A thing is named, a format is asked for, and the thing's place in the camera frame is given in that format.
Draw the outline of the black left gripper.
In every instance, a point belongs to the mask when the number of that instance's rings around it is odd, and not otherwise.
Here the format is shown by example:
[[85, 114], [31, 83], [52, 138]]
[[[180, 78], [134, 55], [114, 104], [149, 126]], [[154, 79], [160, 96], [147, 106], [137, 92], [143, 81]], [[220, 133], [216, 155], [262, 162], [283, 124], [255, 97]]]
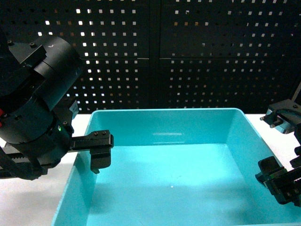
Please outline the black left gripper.
[[88, 150], [91, 156], [90, 170], [98, 174], [111, 165], [111, 149], [114, 136], [109, 130], [93, 131], [81, 137], [72, 137], [72, 120], [78, 113], [75, 98], [61, 99], [54, 107], [53, 122], [46, 132], [30, 142], [7, 142], [0, 149], [0, 178], [35, 180], [57, 166], [70, 150]]

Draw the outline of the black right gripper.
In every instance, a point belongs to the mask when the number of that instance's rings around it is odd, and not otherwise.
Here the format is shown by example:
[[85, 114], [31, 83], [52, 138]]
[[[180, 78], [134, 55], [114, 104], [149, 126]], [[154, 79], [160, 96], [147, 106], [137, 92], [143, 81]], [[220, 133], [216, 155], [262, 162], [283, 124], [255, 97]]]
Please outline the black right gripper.
[[292, 202], [301, 206], [301, 147], [294, 149], [296, 158], [290, 161], [292, 170], [281, 166], [274, 156], [258, 161], [260, 172], [255, 175], [257, 181], [265, 186], [276, 201], [285, 205]]

